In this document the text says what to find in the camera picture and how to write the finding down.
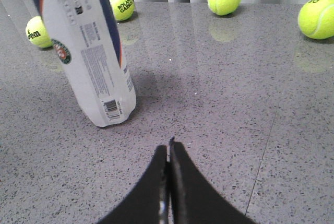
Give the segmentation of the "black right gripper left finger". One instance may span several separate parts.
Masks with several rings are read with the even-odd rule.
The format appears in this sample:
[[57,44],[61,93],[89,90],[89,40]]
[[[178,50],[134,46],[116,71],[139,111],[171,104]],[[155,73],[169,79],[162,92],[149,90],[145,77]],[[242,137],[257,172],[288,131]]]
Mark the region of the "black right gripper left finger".
[[168,211],[169,163],[160,145],[134,188],[99,223],[168,223]]

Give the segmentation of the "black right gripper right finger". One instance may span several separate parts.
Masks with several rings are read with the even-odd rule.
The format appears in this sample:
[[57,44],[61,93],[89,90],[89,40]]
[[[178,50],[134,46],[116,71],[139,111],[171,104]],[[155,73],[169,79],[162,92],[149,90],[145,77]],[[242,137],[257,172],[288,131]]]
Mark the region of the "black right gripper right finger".
[[169,144],[174,223],[254,223],[211,186],[181,142]]

